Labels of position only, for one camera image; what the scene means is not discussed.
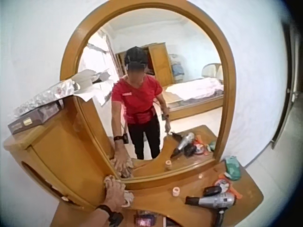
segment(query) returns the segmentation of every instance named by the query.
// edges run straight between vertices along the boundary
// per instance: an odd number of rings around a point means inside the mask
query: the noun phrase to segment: small box
[[[62,106],[63,101],[60,100],[60,102],[57,101],[55,103],[38,107],[23,116],[20,116],[17,120],[10,123],[8,128],[11,134],[14,135],[18,132],[44,124],[51,117],[55,116],[62,109]]]

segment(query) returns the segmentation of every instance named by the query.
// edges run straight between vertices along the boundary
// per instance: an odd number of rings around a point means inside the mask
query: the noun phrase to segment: wooden bed frame
[[[169,118],[171,121],[196,114],[204,113],[223,106],[223,96],[205,102],[177,107],[170,110]]]
[[[178,95],[175,95],[171,92],[166,92],[165,90],[167,87],[168,86],[164,87],[162,92],[167,105],[174,102],[182,101],[182,98],[180,98]],[[219,108],[221,106],[223,106],[223,95],[211,98],[206,101],[171,108],[169,118],[171,121],[173,121],[180,118],[190,117],[196,114],[204,113]]]

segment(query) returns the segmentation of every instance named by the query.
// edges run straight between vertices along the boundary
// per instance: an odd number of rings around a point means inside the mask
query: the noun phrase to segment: white tile floor
[[[163,146],[163,139],[166,135],[165,133],[165,121],[161,120],[161,112],[160,112],[160,108],[155,105],[156,111],[157,111],[157,115],[159,118],[159,122],[160,122],[160,147],[162,148]],[[175,120],[172,121],[170,123],[171,126],[171,130],[174,132],[181,132],[181,131],[185,131],[188,129],[192,129],[194,127],[200,126],[200,125],[207,125],[207,127],[216,135],[218,136],[219,134],[219,130],[220,130],[220,124],[221,124],[221,116],[222,116],[222,107],[205,112],[205,113],[201,113],[201,114],[197,114],[194,116],[190,116],[190,117],[186,117],[186,118],[182,118],[179,120]],[[134,146],[133,144],[127,144],[126,145],[126,149],[130,155],[130,157],[133,158],[137,158],[135,152],[134,152]],[[149,148],[148,145],[148,141],[144,142],[144,159],[145,160],[149,160],[151,159],[151,150]]]
[[[274,150],[268,146],[246,169],[264,200],[237,227],[267,227],[288,201],[303,166],[303,96],[294,104]]]

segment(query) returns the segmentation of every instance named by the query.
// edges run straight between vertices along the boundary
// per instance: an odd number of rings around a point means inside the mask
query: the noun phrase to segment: woman
[[[160,153],[160,125],[153,106],[156,98],[165,116],[165,131],[170,131],[169,111],[162,95],[162,87],[152,76],[145,74],[148,63],[142,48],[133,47],[126,52],[127,75],[121,78],[112,90],[112,130],[115,141],[116,168],[124,168],[128,158],[121,131],[121,106],[125,107],[125,120],[138,159],[144,159],[143,133],[147,137],[151,157]]]

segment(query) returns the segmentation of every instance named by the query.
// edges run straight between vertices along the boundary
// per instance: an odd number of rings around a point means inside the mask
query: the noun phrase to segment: door
[[[122,52],[122,53],[117,53],[116,54],[116,57],[117,57],[117,60],[118,60],[118,65],[120,67],[120,70],[122,72],[122,76],[126,75],[126,66],[124,64],[124,57],[125,57],[125,54],[126,52]]]
[[[165,43],[149,46],[152,65],[155,71],[156,79],[162,87],[174,83],[172,76],[169,56],[167,54]]]
[[[296,69],[297,72],[294,78],[294,94],[293,94],[293,103],[296,101],[300,93],[303,92],[303,42],[301,36],[296,36]]]
[[[271,140],[272,142],[272,149],[275,148],[282,131],[285,127],[286,120],[288,118],[289,112],[292,107],[292,99],[293,99],[293,93],[294,93],[294,78],[297,73],[297,67],[298,67],[298,59],[296,56],[298,56],[298,48],[296,47],[296,36],[297,32],[295,30],[295,27],[291,24],[282,23],[284,35],[285,35],[285,42],[286,42],[286,49],[287,49],[287,62],[288,62],[288,71],[287,71],[287,87],[286,87],[286,96],[285,96],[285,103],[284,108],[282,111],[282,116],[280,123],[278,125],[277,131]]]

